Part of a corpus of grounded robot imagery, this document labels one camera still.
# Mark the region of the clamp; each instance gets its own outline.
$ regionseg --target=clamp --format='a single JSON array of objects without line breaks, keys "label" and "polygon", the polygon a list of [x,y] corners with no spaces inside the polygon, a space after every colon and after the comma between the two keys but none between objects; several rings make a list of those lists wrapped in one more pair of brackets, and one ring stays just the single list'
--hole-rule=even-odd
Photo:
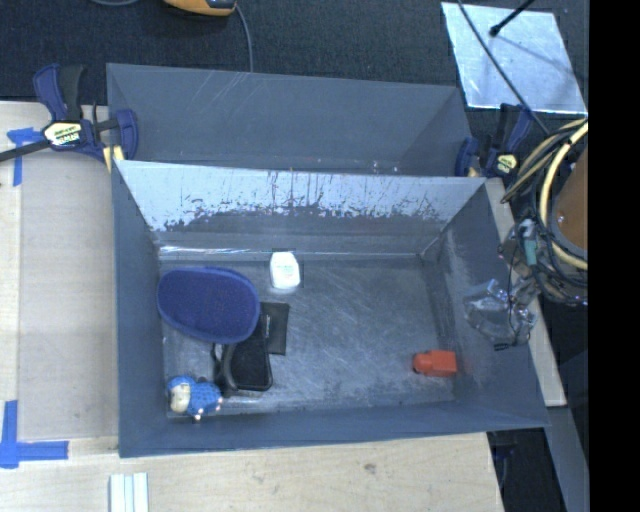
[{"label": "clamp", "polygon": [[[94,108],[93,122],[83,118],[78,104],[78,85],[84,71],[85,67],[81,65],[62,67],[50,64],[34,75],[36,96],[47,107],[51,122],[41,130],[41,140],[0,153],[0,162],[45,148],[90,156],[105,162],[109,170],[112,153],[124,159],[134,157],[138,148],[138,128],[132,110],[119,110],[113,119],[97,122]],[[100,133],[116,128],[119,130],[119,143],[107,146],[100,140]]]},{"label": "clamp", "polygon": [[518,165],[515,156],[520,143],[529,134],[533,122],[531,111],[523,105],[500,105],[500,120],[494,136],[482,146],[475,137],[467,137],[455,163],[455,175],[494,178],[508,176]]}]

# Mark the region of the wooden table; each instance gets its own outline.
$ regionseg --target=wooden table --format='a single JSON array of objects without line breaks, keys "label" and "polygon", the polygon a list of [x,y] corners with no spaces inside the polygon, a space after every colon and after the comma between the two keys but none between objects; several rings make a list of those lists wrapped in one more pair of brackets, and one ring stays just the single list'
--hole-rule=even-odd
[{"label": "wooden table", "polygon": [[[103,118],[105,113],[106,109],[101,107],[99,116]],[[27,126],[39,129],[48,121],[48,112],[38,103],[0,102],[0,151],[13,147],[5,137],[8,130]],[[484,433],[120,459],[117,432],[113,431],[113,425],[117,425],[114,417],[117,409],[114,410],[113,405],[115,395],[112,395],[117,388],[112,378],[115,375],[115,338],[110,337],[113,329],[109,329],[109,325],[113,327],[113,283],[108,283],[108,279],[105,281],[104,274],[112,262],[109,252],[112,240],[109,229],[105,228],[110,226],[111,217],[108,211],[106,215],[103,211],[110,207],[107,200],[110,192],[108,186],[104,189],[97,186],[101,180],[108,185],[109,180],[106,167],[100,169],[98,162],[90,163],[89,160],[76,154],[53,154],[50,150],[30,155],[24,158],[24,183],[18,187],[12,186],[13,162],[0,164],[0,350],[3,354],[0,358],[0,406],[4,405],[3,401],[29,397],[29,382],[39,383],[42,393],[50,392],[58,399],[61,391],[68,390],[69,400],[78,404],[81,411],[90,405],[95,409],[96,403],[105,404],[99,411],[84,416],[78,414],[84,421],[82,424],[76,425],[73,420],[66,423],[65,428],[79,433],[67,438],[68,460],[22,462],[17,469],[0,469],[0,510],[106,511],[109,509],[110,475],[141,472],[148,476],[149,506],[154,512],[504,510]],[[65,198],[62,211],[54,210],[52,205],[60,204],[54,199],[59,199],[57,190],[64,187],[69,194],[76,190],[72,183],[77,184],[79,180],[69,169],[83,162],[93,166],[87,172],[97,173],[92,174],[91,179],[98,181],[92,183],[91,190],[93,194],[104,196],[94,196],[93,204],[102,206],[87,212],[87,197],[70,195]],[[37,180],[49,180],[44,188],[51,191],[51,201],[34,205],[31,198],[29,210],[23,211],[24,187],[34,187]],[[513,219],[508,205],[499,205],[501,182],[490,185],[496,199],[496,223],[504,234]],[[73,236],[73,230],[78,229],[77,223],[86,226],[87,222],[93,222],[92,217],[101,219],[100,225],[96,225],[95,230],[85,229]],[[23,224],[26,218],[36,220],[26,226]],[[52,234],[50,229],[45,229],[47,223],[55,223],[57,231]],[[95,263],[96,251],[106,259]],[[86,261],[97,266],[90,265],[87,270]],[[75,274],[74,265],[78,267]],[[38,296],[35,302],[25,302],[21,297],[26,284],[30,287],[29,293]],[[26,321],[25,318],[34,316],[32,307],[41,308],[40,316]],[[47,315],[48,309],[55,310],[55,314]],[[91,330],[92,326],[97,326],[96,332]],[[82,386],[76,386],[69,379],[65,380],[54,362],[42,353],[40,357],[30,355],[38,349],[38,340],[42,342],[49,335],[58,356],[62,354],[65,358],[69,375],[82,378],[83,372],[98,372],[101,377],[84,380]],[[94,348],[82,348],[78,344],[87,336],[106,336],[107,341],[113,341],[113,346],[104,348],[105,343],[100,343],[98,348],[95,345]],[[60,343],[66,343],[66,346],[56,346]],[[565,405],[542,317],[530,344],[546,404]],[[29,376],[34,372],[45,379],[47,386],[30,380]],[[42,433],[40,437],[46,438],[48,431],[55,431],[59,420],[56,419],[55,401],[52,404],[50,398],[43,396],[42,402],[44,411],[51,408],[44,414],[45,420],[50,418],[50,421],[42,421],[35,428]]]}]

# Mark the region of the blue tape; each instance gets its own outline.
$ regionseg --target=blue tape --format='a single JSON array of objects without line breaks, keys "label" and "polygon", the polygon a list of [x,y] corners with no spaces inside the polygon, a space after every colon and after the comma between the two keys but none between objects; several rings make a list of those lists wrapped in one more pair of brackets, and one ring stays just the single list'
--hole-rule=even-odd
[{"label": "blue tape", "polygon": [[18,442],[18,401],[4,404],[0,468],[15,469],[22,461],[65,460],[69,458],[69,441]]},{"label": "blue tape", "polygon": [[[44,140],[44,136],[33,128],[19,128],[17,130],[9,130],[7,137],[13,142],[16,147],[20,147],[23,144],[30,144],[32,142],[40,142]],[[15,159],[13,164],[13,186],[17,187],[22,183],[22,157],[19,156]]]}]

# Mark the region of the black cable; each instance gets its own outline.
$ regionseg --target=black cable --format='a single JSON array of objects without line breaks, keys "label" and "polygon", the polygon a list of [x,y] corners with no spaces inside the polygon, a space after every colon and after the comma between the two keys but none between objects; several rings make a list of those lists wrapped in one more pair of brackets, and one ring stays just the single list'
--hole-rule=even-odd
[{"label": "black cable", "polygon": [[244,33],[247,36],[247,47],[249,49],[249,71],[253,73],[253,43],[251,42],[251,32],[249,32],[249,25],[247,25],[247,20],[244,17],[242,9],[240,9],[240,6],[237,4],[236,11],[238,11],[238,15],[240,16],[240,20],[242,21],[242,28],[244,29]]},{"label": "black cable", "polygon": [[483,41],[482,36],[480,35],[480,32],[478,32],[478,29],[473,24],[473,21],[471,21],[471,18],[469,17],[469,14],[467,13],[467,10],[464,8],[464,5],[462,5],[462,0],[458,0],[458,6],[460,7],[460,10],[462,11],[463,16],[467,20],[467,23],[469,24],[469,27],[471,28],[471,30],[473,31],[474,35],[476,36],[476,39],[478,40],[480,45],[482,45],[482,48],[484,49],[484,51],[487,54],[487,56],[489,57],[489,59],[491,59],[491,62],[493,62],[493,65],[496,67],[496,70],[498,71],[498,73],[500,73],[500,75],[502,76],[504,81],[507,83],[509,88],[513,91],[513,94],[515,94],[517,96],[517,98],[520,101],[520,103],[529,111],[529,113],[531,114],[531,117],[536,122],[536,124],[540,127],[540,129],[544,132],[545,136],[548,136],[549,135],[549,130],[547,129],[547,127],[538,118],[538,116],[535,114],[533,109],[531,107],[529,107],[529,104],[527,103],[527,101],[518,92],[518,90],[516,89],[515,85],[513,85],[511,80],[509,80],[509,77],[502,70],[502,68],[500,67],[500,64],[498,64],[498,61],[496,60],[496,58],[491,53],[491,50],[489,50],[489,47]]}]

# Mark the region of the cable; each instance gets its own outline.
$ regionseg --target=cable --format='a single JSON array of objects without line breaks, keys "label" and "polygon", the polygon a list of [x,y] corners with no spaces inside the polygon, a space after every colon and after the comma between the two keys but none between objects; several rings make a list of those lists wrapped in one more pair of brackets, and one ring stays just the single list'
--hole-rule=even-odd
[{"label": "cable", "polygon": [[522,162],[522,165],[520,166],[517,173],[518,179],[509,186],[500,202],[502,204],[508,202],[522,187],[522,185],[524,185],[529,180],[529,178],[531,178],[531,176],[533,176],[540,168],[542,168],[549,162],[549,160],[551,160],[553,151],[555,151],[557,147],[560,146],[560,144],[565,142],[571,136],[571,128],[583,125],[584,123],[586,123],[585,119],[578,119],[576,121],[567,123],[550,134],[549,137],[544,139],[540,144],[538,144],[538,146],[529,154],[529,156],[527,156],[524,162]]},{"label": "cable", "polygon": [[[560,168],[560,163],[567,155],[569,150],[579,141],[581,140],[589,131],[589,123],[584,123],[578,131],[571,136],[571,138],[565,142],[560,150],[556,153],[555,158],[551,162],[549,169],[545,175],[545,180],[542,184],[542,189],[540,191],[540,221],[544,228],[547,228],[547,214],[548,214],[548,204],[549,204],[549,193],[551,191],[551,184],[558,173],[558,169]],[[586,261],[580,258],[576,258],[575,256],[569,254],[565,250],[563,250],[558,244],[552,242],[553,250],[558,255],[558,257],[568,263],[569,265],[573,265],[580,270],[587,270],[588,264]]]},{"label": "cable", "polygon": [[140,0],[89,0],[94,4],[106,5],[107,7],[121,7],[124,5],[131,5],[139,2]]},{"label": "cable", "polygon": [[244,17],[242,9],[240,9],[240,6],[237,4],[236,11],[238,11],[238,15],[240,16],[240,20],[242,21],[242,28],[244,29],[244,33],[247,36],[247,46],[249,49],[249,71],[253,73],[253,43],[251,42],[251,32],[249,32],[249,25],[247,25],[247,20]]},{"label": "cable", "polygon": [[547,127],[544,125],[544,123],[538,118],[538,116],[535,114],[535,112],[533,111],[533,109],[531,109],[531,107],[529,107],[527,101],[522,97],[522,95],[518,92],[518,90],[516,89],[515,85],[513,85],[513,83],[511,82],[511,80],[509,80],[509,77],[506,75],[506,73],[502,70],[502,68],[500,67],[500,65],[498,64],[498,61],[495,59],[495,57],[493,56],[493,54],[491,53],[491,50],[489,50],[489,47],[485,44],[485,42],[482,39],[482,36],[480,35],[480,32],[478,32],[478,29],[476,28],[476,26],[473,24],[473,21],[471,21],[471,18],[469,17],[469,14],[467,13],[467,10],[464,8],[464,5],[462,5],[462,0],[458,0],[458,6],[460,7],[460,10],[462,11],[463,16],[465,17],[465,19],[467,20],[467,23],[469,24],[469,27],[471,28],[471,30],[473,31],[474,35],[476,36],[476,39],[478,40],[478,42],[480,43],[480,45],[482,46],[482,48],[484,49],[485,53],[487,54],[487,56],[489,57],[489,59],[491,59],[491,62],[493,62],[493,65],[496,67],[496,70],[498,71],[498,73],[500,73],[500,75],[502,76],[502,78],[504,79],[504,81],[507,83],[507,85],[509,86],[509,88],[511,89],[511,91],[513,92],[513,94],[516,95],[516,97],[518,98],[518,100],[520,101],[520,103],[529,111],[529,113],[531,114],[531,117],[533,118],[533,120],[536,122],[536,124],[540,127],[540,129],[542,130],[542,132],[545,134],[545,136],[549,135],[549,130],[547,129]]}]

